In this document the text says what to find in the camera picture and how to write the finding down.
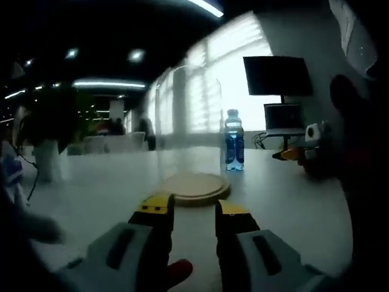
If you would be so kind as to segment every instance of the laptop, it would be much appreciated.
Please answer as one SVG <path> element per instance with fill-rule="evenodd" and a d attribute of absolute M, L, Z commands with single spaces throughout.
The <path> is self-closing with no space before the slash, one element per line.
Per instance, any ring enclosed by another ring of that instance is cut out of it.
<path fill-rule="evenodd" d="M 264 109 L 268 137 L 305 135 L 300 104 L 270 103 Z"/>

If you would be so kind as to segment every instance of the wooden base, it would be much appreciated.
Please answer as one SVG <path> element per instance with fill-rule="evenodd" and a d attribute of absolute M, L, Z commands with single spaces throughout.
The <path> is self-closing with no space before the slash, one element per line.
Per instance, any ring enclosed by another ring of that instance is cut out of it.
<path fill-rule="evenodd" d="M 230 184 L 218 175 L 180 173 L 166 179 L 159 192 L 175 195 L 177 206 L 202 207 L 226 199 Z"/>

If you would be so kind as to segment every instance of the water bottle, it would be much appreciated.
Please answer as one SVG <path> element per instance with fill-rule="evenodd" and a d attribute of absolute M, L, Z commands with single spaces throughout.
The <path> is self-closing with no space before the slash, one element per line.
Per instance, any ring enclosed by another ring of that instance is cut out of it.
<path fill-rule="evenodd" d="M 242 171 L 244 165 L 244 131 L 237 109 L 227 111 L 228 118 L 224 123 L 225 135 L 225 168 L 228 171 Z"/>

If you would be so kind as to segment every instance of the ceiling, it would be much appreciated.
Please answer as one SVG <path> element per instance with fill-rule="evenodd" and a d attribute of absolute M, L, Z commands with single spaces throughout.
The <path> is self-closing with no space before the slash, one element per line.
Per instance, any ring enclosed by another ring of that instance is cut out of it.
<path fill-rule="evenodd" d="M 2 26 L 9 29 L 3 34 L 8 46 L 0 57 L 0 95 L 78 78 L 113 78 L 146 84 L 144 90 L 138 91 L 91 90 L 100 95 L 97 106 L 103 110 L 108 109 L 110 99 L 120 94 L 126 95 L 126 108 L 130 109 L 167 67 L 176 66 L 192 45 L 228 20 L 248 10 L 308 5 L 320 0 L 207 2 L 223 11 L 224 16 L 217 18 L 188 0 L 35 0 L 27 4 L 12 1 L 9 17 L 1 20 Z M 67 59 L 71 48 L 77 48 L 78 55 Z M 145 51 L 140 63 L 127 60 L 133 49 Z M 33 62 L 24 67 L 27 60 Z M 11 80 L 6 69 L 14 61 L 25 74 Z M 8 99 L 2 108 L 10 107 L 12 111 L 17 104 L 17 98 Z"/>

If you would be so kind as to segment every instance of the black monitor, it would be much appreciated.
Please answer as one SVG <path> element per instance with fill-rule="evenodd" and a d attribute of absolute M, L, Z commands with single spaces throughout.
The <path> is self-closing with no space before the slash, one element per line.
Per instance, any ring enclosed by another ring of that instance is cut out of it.
<path fill-rule="evenodd" d="M 270 103 L 264 109 L 266 130 L 305 128 L 300 104 Z"/>
<path fill-rule="evenodd" d="M 302 58 L 244 57 L 252 96 L 306 96 L 312 94 L 308 69 Z"/>

